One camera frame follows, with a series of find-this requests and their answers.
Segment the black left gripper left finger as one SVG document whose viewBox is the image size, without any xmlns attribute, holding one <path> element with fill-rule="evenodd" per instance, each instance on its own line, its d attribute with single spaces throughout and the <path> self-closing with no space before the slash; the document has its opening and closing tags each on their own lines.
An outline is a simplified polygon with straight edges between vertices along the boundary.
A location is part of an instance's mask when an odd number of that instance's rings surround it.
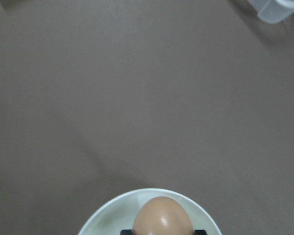
<svg viewBox="0 0 294 235">
<path fill-rule="evenodd" d="M 133 235 L 133 232 L 131 229 L 121 230 L 120 235 Z"/>
</svg>

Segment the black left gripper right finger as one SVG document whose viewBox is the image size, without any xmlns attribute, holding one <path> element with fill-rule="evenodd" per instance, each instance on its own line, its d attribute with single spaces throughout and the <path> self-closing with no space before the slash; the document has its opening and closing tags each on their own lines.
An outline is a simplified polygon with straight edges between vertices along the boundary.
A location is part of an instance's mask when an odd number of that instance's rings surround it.
<svg viewBox="0 0 294 235">
<path fill-rule="evenodd" d="M 205 230 L 194 230 L 193 235 L 207 235 Z"/>
</svg>

